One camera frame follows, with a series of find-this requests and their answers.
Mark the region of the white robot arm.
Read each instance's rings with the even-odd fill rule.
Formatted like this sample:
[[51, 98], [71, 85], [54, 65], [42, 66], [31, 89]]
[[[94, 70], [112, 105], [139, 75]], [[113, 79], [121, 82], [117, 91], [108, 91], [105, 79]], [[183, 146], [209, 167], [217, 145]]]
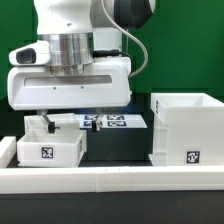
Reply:
[[114, 34], [141, 28], [156, 0], [33, 0], [38, 40], [12, 51], [7, 77], [9, 105], [35, 110], [54, 133], [47, 112], [124, 107], [129, 79], [140, 71], [115, 48]]

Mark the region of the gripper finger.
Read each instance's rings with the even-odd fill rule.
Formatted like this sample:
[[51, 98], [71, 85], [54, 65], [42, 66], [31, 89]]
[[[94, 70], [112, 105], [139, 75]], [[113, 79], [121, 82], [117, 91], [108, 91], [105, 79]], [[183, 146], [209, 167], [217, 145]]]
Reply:
[[38, 110], [37, 115], [40, 117], [41, 121], [47, 126], [47, 130], [49, 134], [54, 134], [55, 131], [58, 129], [56, 124], [51, 121], [47, 115], [47, 110]]
[[92, 122], [92, 131], [93, 132], [99, 132], [102, 125], [102, 120], [105, 115], [105, 109], [104, 108], [98, 108], [97, 109], [97, 118]]

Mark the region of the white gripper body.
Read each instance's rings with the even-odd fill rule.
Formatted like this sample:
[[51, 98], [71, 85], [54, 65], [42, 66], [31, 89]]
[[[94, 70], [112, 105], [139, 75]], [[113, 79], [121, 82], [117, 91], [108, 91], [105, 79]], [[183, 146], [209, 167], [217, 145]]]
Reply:
[[7, 80], [14, 110], [123, 107], [130, 102], [128, 57], [96, 58], [82, 75], [54, 76], [47, 66], [15, 67]]

